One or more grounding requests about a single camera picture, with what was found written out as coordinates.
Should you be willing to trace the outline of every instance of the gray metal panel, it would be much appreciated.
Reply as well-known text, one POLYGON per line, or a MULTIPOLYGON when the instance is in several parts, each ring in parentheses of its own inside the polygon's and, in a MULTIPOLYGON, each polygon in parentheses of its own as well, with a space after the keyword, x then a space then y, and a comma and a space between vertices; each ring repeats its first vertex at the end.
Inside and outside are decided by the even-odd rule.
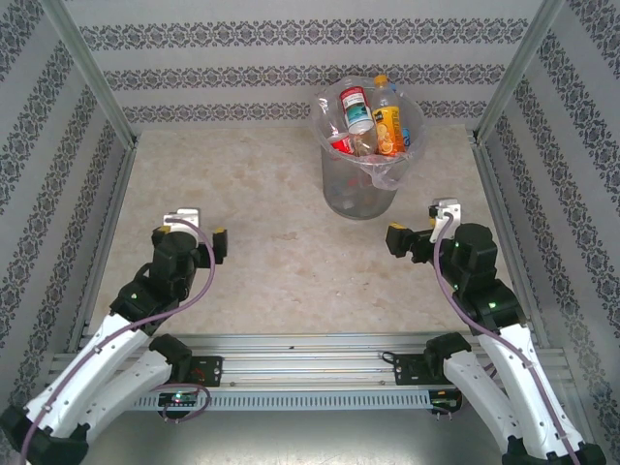
POLYGON ((423 411, 211 412, 165 424, 128 413, 83 465, 498 465, 501 454, 473 409, 453 421, 423 411))

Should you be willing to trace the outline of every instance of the metal frame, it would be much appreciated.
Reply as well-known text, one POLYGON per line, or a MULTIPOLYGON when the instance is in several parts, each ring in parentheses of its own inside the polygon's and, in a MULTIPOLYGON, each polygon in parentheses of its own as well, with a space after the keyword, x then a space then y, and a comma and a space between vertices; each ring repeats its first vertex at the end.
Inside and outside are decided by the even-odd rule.
POLYGON ((558 15, 563 5, 563 0, 542 0, 541 6, 534 15, 530 27, 525 31, 519 48, 514 54, 509 67, 502 76, 502 80, 500 80, 497 89, 491 97, 491 101, 488 103, 480 119, 480 123, 475 131, 478 142, 488 139, 495 123, 502 114, 502 111, 504 111, 514 88, 521 80, 525 69, 543 41, 549 26, 558 15))
POLYGON ((120 137, 123 147, 125 149, 133 148, 136 135, 132 131, 123 109, 116 102, 104 73, 97 66, 88 45, 79 33, 65 2, 63 0, 41 0, 41 6, 51 20, 56 32, 58 32, 63 44, 71 53, 74 62, 93 91, 97 102, 106 113, 114 131, 120 137))
POLYGON ((476 159, 476 165, 480 173, 480 181, 488 201, 493 223, 495 224, 495 230, 497 231, 500 246, 504 254, 504 260, 506 261, 506 266, 511 277, 514 293, 521 303, 521 306, 524 308, 525 314, 532 322, 539 347, 549 348, 550 344, 546 336, 546 331, 544 330, 541 310, 538 307, 534 292, 532 291, 532 286, 530 286, 529 279, 527 278, 523 259, 518 253, 519 248, 516 243, 514 230, 512 229, 512 223, 506 206, 504 205, 504 201, 502 200, 497 178, 495 177, 493 168, 491 168, 488 153, 484 145, 475 142, 472 143, 472 152, 476 159))
MULTIPOLYGON (((381 353, 420 354, 426 341, 439 333, 332 335, 176 335, 195 356, 224 358, 222 383, 212 388, 213 410, 372 410, 428 408, 424 395, 452 385, 396 385, 393 367, 381 353)), ((481 364, 490 359, 477 338, 464 334, 481 364)), ((85 346, 90 336, 84 336, 85 346)), ((144 353, 140 347, 120 371, 144 353)), ((562 349, 538 350, 544 371, 568 415, 583 436, 592 438, 576 396, 562 349)), ((75 357, 56 354, 47 382, 51 383, 75 357)), ((156 411, 156 396, 147 393, 132 409, 156 411)))
POLYGON ((116 231, 120 210, 123 206, 123 201, 125 200, 125 193, 127 192, 129 178, 131 177, 132 166, 136 160, 137 150, 138 145, 136 144, 131 150, 129 150, 129 152, 127 152, 125 160, 123 160, 123 166, 120 169, 120 178, 117 181, 112 202, 109 206, 108 219, 101 234, 101 246, 96 251, 95 261, 93 263, 93 273, 86 284, 86 290, 84 291, 84 302, 77 310, 78 313, 76 324, 74 326, 75 329, 71 335, 71 339, 67 347, 68 352, 75 352, 78 349, 80 339, 83 336, 83 329, 85 328, 86 321, 90 319, 93 311, 95 310, 97 294, 99 293, 101 282, 104 279, 104 271, 106 270, 109 250, 112 247, 114 231, 116 231))

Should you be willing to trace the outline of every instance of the orange bottle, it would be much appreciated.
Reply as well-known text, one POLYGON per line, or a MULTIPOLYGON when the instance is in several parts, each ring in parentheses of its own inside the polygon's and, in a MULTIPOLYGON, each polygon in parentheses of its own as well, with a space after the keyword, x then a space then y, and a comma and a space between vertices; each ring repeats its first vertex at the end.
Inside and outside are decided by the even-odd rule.
POLYGON ((372 116, 377 127, 379 153, 394 157, 405 151, 403 133, 400 129, 398 96, 389 86, 386 75, 375 77, 375 91, 371 101, 372 116))

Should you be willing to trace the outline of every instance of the red can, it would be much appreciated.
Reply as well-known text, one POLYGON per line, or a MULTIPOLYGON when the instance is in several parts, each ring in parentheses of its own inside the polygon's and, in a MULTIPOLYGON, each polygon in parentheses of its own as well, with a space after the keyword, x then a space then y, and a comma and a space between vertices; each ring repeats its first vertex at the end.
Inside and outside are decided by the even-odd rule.
POLYGON ((346 153, 348 155, 353 155, 354 150, 351 145, 351 140, 349 139, 348 134, 336 134, 329 139, 327 139, 329 144, 335 148, 336 150, 346 153))

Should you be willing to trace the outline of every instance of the yellow label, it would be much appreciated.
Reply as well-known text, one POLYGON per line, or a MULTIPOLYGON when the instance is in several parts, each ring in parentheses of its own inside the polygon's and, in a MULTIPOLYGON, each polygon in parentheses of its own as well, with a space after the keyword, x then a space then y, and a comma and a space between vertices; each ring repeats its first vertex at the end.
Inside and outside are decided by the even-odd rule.
POLYGON ((397 152, 405 151, 403 133, 400 129, 398 107, 383 107, 372 113, 377 124, 377 142, 379 153, 393 156, 397 152))

